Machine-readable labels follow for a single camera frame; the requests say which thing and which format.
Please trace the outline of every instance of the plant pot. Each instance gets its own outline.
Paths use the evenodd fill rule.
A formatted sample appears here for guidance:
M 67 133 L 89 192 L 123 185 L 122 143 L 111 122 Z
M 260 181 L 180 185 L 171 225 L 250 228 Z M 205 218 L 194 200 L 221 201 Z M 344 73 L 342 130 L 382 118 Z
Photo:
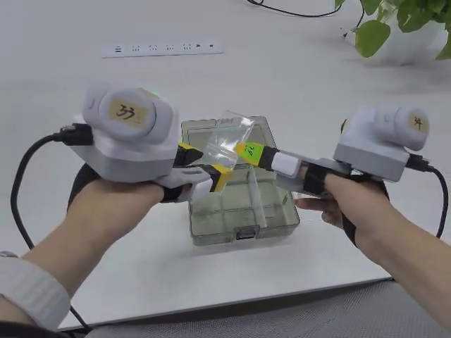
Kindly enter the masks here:
M 430 21 L 416 32 L 403 33 L 398 27 L 395 8 L 386 3 L 382 7 L 388 11 L 383 22 L 390 26 L 390 36 L 382 47 L 371 57 L 371 64 L 408 65 L 434 59 L 433 51 L 428 48 L 444 32 L 444 25 Z

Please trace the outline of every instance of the hand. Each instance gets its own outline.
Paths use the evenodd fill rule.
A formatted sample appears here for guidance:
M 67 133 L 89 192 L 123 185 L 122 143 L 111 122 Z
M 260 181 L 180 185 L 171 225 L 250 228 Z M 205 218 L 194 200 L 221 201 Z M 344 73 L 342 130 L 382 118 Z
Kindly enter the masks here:
M 322 211 L 322 218 L 342 229 L 343 212 L 356 226 L 357 247 L 374 261 L 372 244 L 389 227 L 398 223 L 402 216 L 375 184 L 356 183 L 335 175 L 327 175 L 325 188 L 333 199 L 305 198 L 296 200 L 298 208 Z
M 76 196 L 65 222 L 94 228 L 112 244 L 134 229 L 163 195 L 156 184 L 95 180 Z

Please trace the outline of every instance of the white table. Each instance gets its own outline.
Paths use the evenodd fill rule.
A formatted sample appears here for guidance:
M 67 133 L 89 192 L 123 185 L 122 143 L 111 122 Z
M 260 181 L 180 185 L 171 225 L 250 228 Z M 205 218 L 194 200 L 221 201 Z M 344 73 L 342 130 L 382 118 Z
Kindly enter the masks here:
M 326 11 L 331 3 L 272 1 L 310 13 Z M 360 104 L 420 106 L 430 113 L 432 129 L 422 154 L 451 173 L 445 148 L 449 63 L 368 67 L 340 38 L 355 24 L 358 4 L 313 20 L 239 0 L 5 0 L 0 7 L 1 249 L 26 251 L 9 209 L 18 161 L 38 138 L 71 122 L 91 80 L 156 89 L 184 120 L 215 118 L 227 108 L 264 115 L 280 148 L 313 157 L 332 155 L 341 122 Z M 218 38 L 225 53 L 100 59 L 103 46 L 191 37 Z M 60 144 L 32 159 L 19 204 L 36 242 L 63 219 L 80 164 Z M 403 213 L 435 232 L 442 198 L 434 176 L 408 172 L 390 185 L 390 193 Z M 316 213 L 300 215 L 319 219 Z M 451 238 L 449 229 L 445 238 Z M 384 277 L 342 232 L 321 221 L 305 222 L 284 240 L 198 248 L 190 239 L 187 205 L 165 205 L 106 253 L 73 305 L 96 324 Z M 77 326 L 69 315 L 61 328 Z

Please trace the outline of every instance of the forearm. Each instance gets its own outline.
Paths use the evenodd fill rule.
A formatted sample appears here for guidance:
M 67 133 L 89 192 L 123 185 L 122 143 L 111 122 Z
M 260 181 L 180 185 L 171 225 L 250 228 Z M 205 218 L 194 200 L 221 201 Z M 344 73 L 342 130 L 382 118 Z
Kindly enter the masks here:
M 378 251 L 375 261 L 451 329 L 451 246 L 402 218 L 373 247 Z
M 50 273 L 72 297 L 113 242 L 99 227 L 88 228 L 66 220 L 22 259 Z M 32 318 L 3 297 L 0 320 L 35 325 Z

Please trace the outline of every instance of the black wire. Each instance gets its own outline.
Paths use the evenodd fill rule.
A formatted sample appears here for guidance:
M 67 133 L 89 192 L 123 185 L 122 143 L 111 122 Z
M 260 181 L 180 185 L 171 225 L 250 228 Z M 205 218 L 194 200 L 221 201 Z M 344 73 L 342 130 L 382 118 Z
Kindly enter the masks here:
M 364 8 L 362 1 L 360 1 L 360 4 L 362 5 L 362 14 L 360 15 L 359 22 L 355 25 L 355 28 L 359 28 L 359 26 L 362 23 L 364 16 L 365 16 L 365 8 Z
M 39 141 L 35 142 L 23 155 L 22 160 L 20 160 L 16 177 L 14 178 L 13 188 L 11 190 L 11 211 L 13 212 L 13 218 L 16 222 L 17 228 L 19 229 L 20 234 L 22 235 L 23 239 L 25 240 L 25 243 L 27 243 L 28 248 L 31 250 L 35 247 L 33 244 L 33 241 L 31 240 L 30 236 L 28 235 L 27 230 L 23 226 L 22 218 L 19 214 L 19 209 L 17 206 L 17 200 L 19 195 L 19 189 L 20 184 L 22 183 L 23 175 L 25 174 L 25 169 L 27 168 L 28 163 L 30 162 L 30 159 L 32 158 L 33 154 L 42 146 L 49 142 L 53 141 L 60 141 L 61 135 L 60 134 L 53 134 L 46 137 L 41 138 Z M 74 315 L 75 318 L 80 322 L 80 324 L 83 326 L 85 330 L 88 332 L 91 331 L 91 328 L 88 324 L 81 318 L 81 316 L 78 314 L 78 312 L 71 306 L 70 312 Z
M 445 229 L 446 215 L 448 212 L 448 202 L 449 202 L 448 187 L 446 185 L 446 180 L 443 177 L 442 173 L 439 171 L 439 169 L 434 168 L 433 166 L 430 165 L 428 167 L 428 171 L 430 173 L 435 174 L 435 176 L 437 176 L 438 180 L 440 181 L 440 185 L 442 186 L 442 191 L 443 191 L 442 215 L 440 217 L 440 224 L 438 226 L 437 234 L 435 235 L 437 238 L 441 238 L 443 230 Z
M 247 2 L 249 2 L 252 5 L 255 6 L 260 6 L 266 9 L 270 9 L 272 11 L 276 11 L 279 13 L 284 13 L 284 14 L 288 14 L 288 15 L 293 15 L 293 16 L 297 16 L 298 18 L 322 18 L 324 16 L 329 16 L 329 15 L 333 15 L 335 13 L 337 13 L 342 5 L 339 5 L 335 10 L 328 12 L 328 13 L 323 13 L 323 14 L 316 14 L 316 15 L 309 15 L 309 14 L 298 14 L 298 13 L 293 13 L 293 12 L 289 12 L 289 11 L 284 11 L 283 9 L 279 9 L 279 8 L 275 8 L 275 7 L 270 7 L 264 4 L 265 0 L 260 0 L 260 1 L 256 1 L 256 0 L 246 0 Z

